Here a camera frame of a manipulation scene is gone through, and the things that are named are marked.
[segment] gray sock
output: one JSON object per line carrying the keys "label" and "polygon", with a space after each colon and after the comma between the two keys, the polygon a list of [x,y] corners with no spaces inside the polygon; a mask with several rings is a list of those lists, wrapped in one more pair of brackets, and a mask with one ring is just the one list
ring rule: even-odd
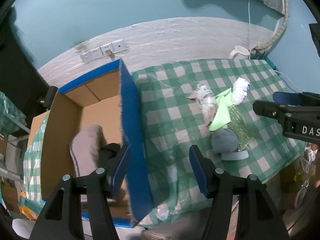
{"label": "gray sock", "polygon": [[219,128],[211,132],[211,144],[216,153],[231,153],[238,148],[239,141],[232,130]]}

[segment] screw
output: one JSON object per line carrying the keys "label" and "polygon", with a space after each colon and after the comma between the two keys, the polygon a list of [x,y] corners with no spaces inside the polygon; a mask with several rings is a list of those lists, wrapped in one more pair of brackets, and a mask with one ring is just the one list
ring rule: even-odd
{"label": "screw", "polygon": [[97,168],[97,169],[96,169],[96,173],[97,173],[97,174],[102,174],[102,173],[104,173],[104,168]]}
{"label": "screw", "polygon": [[254,174],[250,174],[249,175],[249,178],[251,179],[251,180],[257,180],[257,176],[256,175],[254,175]]}
{"label": "screw", "polygon": [[222,174],[222,173],[224,173],[224,170],[223,169],[221,169],[221,168],[216,168],[216,173],[218,173],[218,174]]}
{"label": "screw", "polygon": [[63,175],[62,180],[67,181],[70,178],[71,178],[70,175],[66,174],[66,175]]}

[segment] electrical outlet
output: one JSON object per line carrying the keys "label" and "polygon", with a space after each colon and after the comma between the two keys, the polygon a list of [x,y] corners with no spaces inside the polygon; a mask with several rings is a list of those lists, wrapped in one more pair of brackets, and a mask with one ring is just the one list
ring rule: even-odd
{"label": "electrical outlet", "polygon": [[114,48],[113,48],[112,43],[104,44],[104,45],[100,46],[100,48],[102,50],[103,55],[105,55],[105,56],[109,56],[110,52],[111,53],[114,52]]}
{"label": "electrical outlet", "polygon": [[100,47],[97,47],[95,49],[91,49],[90,53],[93,57],[93,60],[104,57]]}
{"label": "electrical outlet", "polygon": [[94,60],[90,51],[80,54],[83,63],[89,63]]}
{"label": "electrical outlet", "polygon": [[113,41],[112,45],[113,45],[114,53],[127,49],[124,44],[124,40]]}

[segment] white pitcher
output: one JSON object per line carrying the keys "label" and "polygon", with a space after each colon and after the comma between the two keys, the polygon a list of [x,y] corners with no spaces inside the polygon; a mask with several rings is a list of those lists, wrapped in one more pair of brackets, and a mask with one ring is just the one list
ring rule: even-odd
{"label": "white pitcher", "polygon": [[230,59],[249,59],[250,51],[245,47],[235,46],[235,49],[231,51],[229,58]]}

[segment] white crumpled item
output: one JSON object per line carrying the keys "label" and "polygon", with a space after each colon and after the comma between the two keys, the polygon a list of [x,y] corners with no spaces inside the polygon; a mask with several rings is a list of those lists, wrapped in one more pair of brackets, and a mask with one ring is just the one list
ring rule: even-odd
{"label": "white crumpled item", "polygon": [[218,109],[212,90],[206,85],[198,84],[196,91],[193,91],[188,98],[197,101],[202,110],[204,124],[209,126]]}
{"label": "white crumpled item", "polygon": [[233,89],[232,89],[232,95],[231,95],[231,102],[238,106],[241,104],[244,100],[244,98],[247,96],[247,91],[249,88],[250,83],[239,77],[236,82],[233,83]]}

